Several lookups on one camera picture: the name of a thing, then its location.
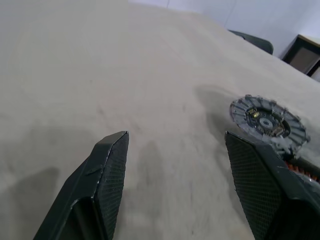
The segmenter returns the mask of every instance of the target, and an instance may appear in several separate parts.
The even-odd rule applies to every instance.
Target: sandy surface
[[[245,94],[298,114],[312,139],[304,154],[319,161],[319,83],[209,19],[20,1],[0,8],[0,239],[32,239],[94,144],[122,130],[114,239],[253,239],[223,137],[235,127],[230,102]]]

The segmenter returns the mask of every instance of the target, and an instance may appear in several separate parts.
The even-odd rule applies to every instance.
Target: white wall
[[[210,16],[230,30],[269,40],[282,58],[301,33],[320,37],[318,0],[132,0]]]

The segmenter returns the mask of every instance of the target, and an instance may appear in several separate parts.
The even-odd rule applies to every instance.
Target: black chair
[[[243,32],[239,32],[239,31],[232,31],[232,30],[229,30],[229,31],[239,37],[242,37],[247,42],[255,45],[256,47],[262,49],[263,51],[265,51],[271,55],[274,52],[274,46],[271,44],[271,42],[269,42],[265,39],[262,39],[262,38],[259,38],[256,36],[252,36],[249,34],[245,34]]]

